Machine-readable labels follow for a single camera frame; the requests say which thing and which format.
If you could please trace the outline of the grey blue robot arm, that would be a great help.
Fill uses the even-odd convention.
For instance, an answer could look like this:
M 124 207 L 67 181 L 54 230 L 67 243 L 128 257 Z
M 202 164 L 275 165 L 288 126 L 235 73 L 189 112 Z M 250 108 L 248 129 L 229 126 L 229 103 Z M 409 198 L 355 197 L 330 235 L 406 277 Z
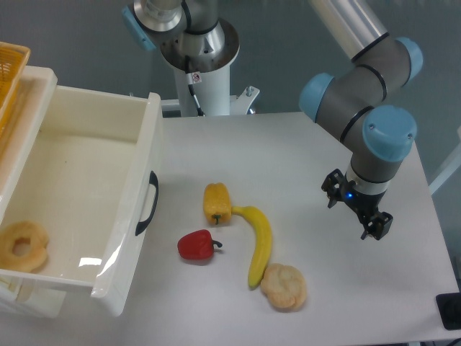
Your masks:
M 421 49 L 394 38 L 365 1 L 312 1 L 324 25 L 353 63 L 336 78 L 314 76 L 300 93 L 300 109 L 351 151 L 345 172 L 323 181 L 329 205 L 342 202 L 357 216 L 363 237 L 383 238 L 393 217 L 379 204 L 417 135 L 413 116 L 386 98 L 421 70 Z

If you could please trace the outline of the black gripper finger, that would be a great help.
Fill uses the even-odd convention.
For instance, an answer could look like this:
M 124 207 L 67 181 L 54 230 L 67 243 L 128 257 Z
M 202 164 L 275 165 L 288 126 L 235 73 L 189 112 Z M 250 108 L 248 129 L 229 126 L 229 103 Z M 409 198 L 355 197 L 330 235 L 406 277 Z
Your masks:
M 329 173 L 321 185 L 322 191 L 327 194 L 328 208 L 332 208 L 338 202 L 343 202 L 342 187 L 344 185 L 345 178 L 339 169 L 333 170 Z
M 388 234 L 393 222 L 393 216 L 386 212 L 376 212 L 371 217 L 365 217 L 362 221 L 364 231 L 361 240 L 372 237 L 375 240 L 381 240 Z

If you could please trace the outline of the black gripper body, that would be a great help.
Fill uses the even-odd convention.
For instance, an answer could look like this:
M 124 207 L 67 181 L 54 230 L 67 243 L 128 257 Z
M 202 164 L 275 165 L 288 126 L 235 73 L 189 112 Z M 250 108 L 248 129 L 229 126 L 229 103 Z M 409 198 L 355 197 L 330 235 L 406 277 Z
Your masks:
M 341 200 L 356 213 L 361 224 L 386 224 L 389 215 L 379 211 L 379 203 L 389 182 L 370 182 L 348 169 L 339 178 Z

